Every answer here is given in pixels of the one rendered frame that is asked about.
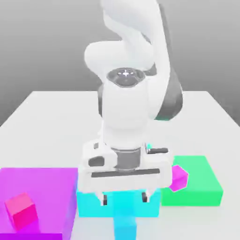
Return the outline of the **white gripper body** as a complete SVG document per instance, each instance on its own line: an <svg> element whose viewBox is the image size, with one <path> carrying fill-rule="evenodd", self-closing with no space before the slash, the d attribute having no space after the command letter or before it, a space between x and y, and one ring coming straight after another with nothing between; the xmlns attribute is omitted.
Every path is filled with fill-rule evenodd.
<svg viewBox="0 0 240 240"><path fill-rule="evenodd" d="M132 172L91 171L78 168L78 191L102 195L105 192L146 190L152 195L158 188L172 184L172 154L147 154Z"/></svg>

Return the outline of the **small blue cube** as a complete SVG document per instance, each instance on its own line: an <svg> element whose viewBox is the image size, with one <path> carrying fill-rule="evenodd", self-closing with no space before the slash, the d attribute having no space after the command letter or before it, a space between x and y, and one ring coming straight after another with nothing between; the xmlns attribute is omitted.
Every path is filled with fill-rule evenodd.
<svg viewBox="0 0 240 240"><path fill-rule="evenodd" d="M132 206L114 207L113 226L114 240L137 240L137 223Z"/></svg>

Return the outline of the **small magenta cube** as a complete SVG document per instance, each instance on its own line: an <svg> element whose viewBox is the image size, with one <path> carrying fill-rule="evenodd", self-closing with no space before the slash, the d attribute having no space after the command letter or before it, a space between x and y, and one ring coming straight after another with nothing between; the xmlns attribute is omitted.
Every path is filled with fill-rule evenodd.
<svg viewBox="0 0 240 240"><path fill-rule="evenodd" d="M169 188L173 192L177 192L187 187L189 173L185 171L181 166L172 166L172 184Z"/></svg>

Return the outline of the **small red cube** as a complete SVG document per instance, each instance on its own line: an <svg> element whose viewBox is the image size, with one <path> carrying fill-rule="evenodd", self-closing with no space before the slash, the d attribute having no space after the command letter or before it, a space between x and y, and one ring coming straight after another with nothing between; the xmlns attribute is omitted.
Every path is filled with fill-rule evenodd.
<svg viewBox="0 0 240 240"><path fill-rule="evenodd" d="M38 220L36 205L26 192L15 195L4 204L10 221L17 231Z"/></svg>

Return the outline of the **large cyan box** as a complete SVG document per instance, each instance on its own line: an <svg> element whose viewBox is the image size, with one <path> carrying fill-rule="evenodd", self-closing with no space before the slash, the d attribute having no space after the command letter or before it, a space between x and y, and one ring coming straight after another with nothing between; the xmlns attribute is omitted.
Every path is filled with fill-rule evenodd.
<svg viewBox="0 0 240 240"><path fill-rule="evenodd" d="M101 206L100 201L94 193L84 194L77 192L77 207L80 217L86 218L111 218L113 217L114 207L118 205L132 206L135 217L158 217L161 190L157 189L152 202L142 202L142 191L116 191L104 192L107 195L107 205Z"/></svg>

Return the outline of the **large purple box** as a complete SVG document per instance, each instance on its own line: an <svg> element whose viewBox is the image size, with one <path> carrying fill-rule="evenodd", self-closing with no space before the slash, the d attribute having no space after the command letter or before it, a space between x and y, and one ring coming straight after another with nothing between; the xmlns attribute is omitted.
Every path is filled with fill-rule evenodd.
<svg viewBox="0 0 240 240"><path fill-rule="evenodd" d="M70 240L76 213L76 168L1 168L0 240ZM37 219L16 230L5 201L27 193Z"/></svg>

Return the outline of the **large green box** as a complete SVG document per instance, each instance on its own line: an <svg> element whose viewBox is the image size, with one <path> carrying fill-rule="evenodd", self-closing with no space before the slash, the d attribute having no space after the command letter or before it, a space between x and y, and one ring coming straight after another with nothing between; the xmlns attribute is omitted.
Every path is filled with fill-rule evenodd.
<svg viewBox="0 0 240 240"><path fill-rule="evenodd" d="M162 206L212 207L221 204L223 189L205 156L176 156L173 165L188 173L185 188L161 189Z"/></svg>

